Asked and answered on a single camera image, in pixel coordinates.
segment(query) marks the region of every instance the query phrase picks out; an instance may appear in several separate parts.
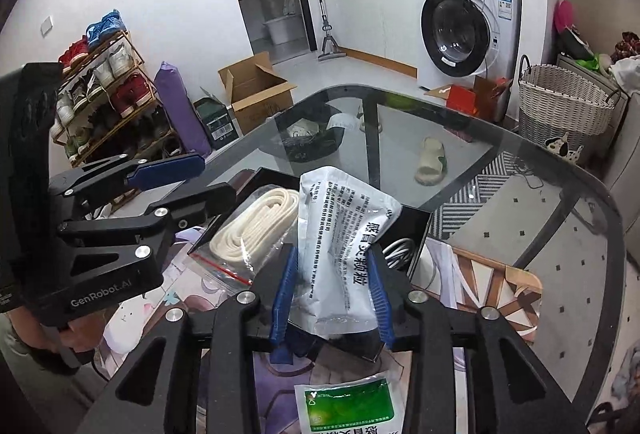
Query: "glass table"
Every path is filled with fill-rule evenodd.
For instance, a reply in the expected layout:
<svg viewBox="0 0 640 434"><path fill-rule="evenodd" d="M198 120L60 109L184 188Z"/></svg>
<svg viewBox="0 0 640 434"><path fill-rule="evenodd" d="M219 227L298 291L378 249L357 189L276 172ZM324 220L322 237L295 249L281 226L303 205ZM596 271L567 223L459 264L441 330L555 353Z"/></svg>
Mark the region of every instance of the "glass table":
<svg viewBox="0 0 640 434"><path fill-rule="evenodd" d="M324 157L297 160L286 130L338 112L357 125L340 128L341 140ZM414 179L426 137L444 144L447 163L444 179L430 187ZM432 237L538 276L543 297L533 350L587 419L609 370L625 285L620 217L596 178L479 119L350 84L268 120L174 194L187 184L229 181L243 169L299 176L325 165L433 212Z"/></svg>

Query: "coiled white cable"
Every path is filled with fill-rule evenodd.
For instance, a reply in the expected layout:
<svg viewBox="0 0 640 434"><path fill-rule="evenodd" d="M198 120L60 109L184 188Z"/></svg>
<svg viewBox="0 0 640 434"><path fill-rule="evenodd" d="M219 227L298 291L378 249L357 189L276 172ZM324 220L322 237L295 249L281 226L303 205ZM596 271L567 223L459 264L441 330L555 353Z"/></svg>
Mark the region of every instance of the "coiled white cable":
<svg viewBox="0 0 640 434"><path fill-rule="evenodd" d="M228 263L248 263L267 254L298 216L300 195L276 188L261 195L209 242L211 253Z"/></svg>
<svg viewBox="0 0 640 434"><path fill-rule="evenodd" d="M412 239L405 237L389 244L382 255L385 256L386 265L391 269L400 269L409 262L415 253L415 243Z"/></svg>

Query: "black box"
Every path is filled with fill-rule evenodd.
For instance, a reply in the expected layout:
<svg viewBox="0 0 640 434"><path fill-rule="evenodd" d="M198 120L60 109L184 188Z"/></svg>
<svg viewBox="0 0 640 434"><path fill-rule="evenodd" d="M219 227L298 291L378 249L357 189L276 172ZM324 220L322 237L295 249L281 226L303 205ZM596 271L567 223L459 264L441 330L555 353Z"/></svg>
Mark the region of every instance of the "black box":
<svg viewBox="0 0 640 434"><path fill-rule="evenodd" d="M219 150L238 139L238 131L224 103L215 96L205 97L193 104L196 113L207 129L209 143L213 150Z"/></svg>
<svg viewBox="0 0 640 434"><path fill-rule="evenodd" d="M266 185L276 185L284 189L297 191L300 189L300 178L264 167L256 170L255 174L238 190L236 206L226 213L213 218L200 239L198 239L198 241L189 250L189 254L198 250L203 245L206 246L234 210L257 189ZM420 257L420 252L424 246L424 242L426 241L427 230L429 229L430 223L431 214L429 212L402 205L400 216L384 233L384 235L380 237L378 243L384 249L394 241L403 239L404 237L409 237L414 240L417 245L417 249L412 261L405 265L403 270L405 271L409 266L415 264L418 257ZM340 338L332 338L332 340L328 340L328 343L341 351L354 354L355 356L359 356L360 358L371 362L378 359L383 347L378 330L342 335Z"/></svg>

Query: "blue sneaker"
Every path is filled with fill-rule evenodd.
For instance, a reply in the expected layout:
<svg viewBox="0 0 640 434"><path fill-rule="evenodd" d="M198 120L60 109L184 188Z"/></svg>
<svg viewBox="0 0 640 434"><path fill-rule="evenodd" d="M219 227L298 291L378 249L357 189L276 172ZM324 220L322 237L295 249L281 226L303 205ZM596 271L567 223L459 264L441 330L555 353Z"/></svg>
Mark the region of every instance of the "blue sneaker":
<svg viewBox="0 0 640 434"><path fill-rule="evenodd" d="M127 27L124 25L122 18L120 17L120 12L117 9L114 9L111 13L106 14L102 17L102 21L100 22L100 35L99 40L101 42L105 42L109 40L111 36L113 36L118 31L126 31Z"/></svg>
<svg viewBox="0 0 640 434"><path fill-rule="evenodd" d="M100 44L100 29L102 21L91 24L86 29L86 39L89 41L89 51L93 51Z"/></svg>

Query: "washing machine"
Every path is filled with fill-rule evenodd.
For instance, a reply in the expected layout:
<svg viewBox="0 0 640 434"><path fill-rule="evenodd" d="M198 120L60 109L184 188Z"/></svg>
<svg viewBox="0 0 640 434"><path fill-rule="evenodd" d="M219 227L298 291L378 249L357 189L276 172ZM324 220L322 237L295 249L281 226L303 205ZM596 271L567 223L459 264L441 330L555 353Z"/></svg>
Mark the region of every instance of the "washing machine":
<svg viewBox="0 0 640 434"><path fill-rule="evenodd" d="M417 0L418 84L513 78L522 0Z"/></svg>

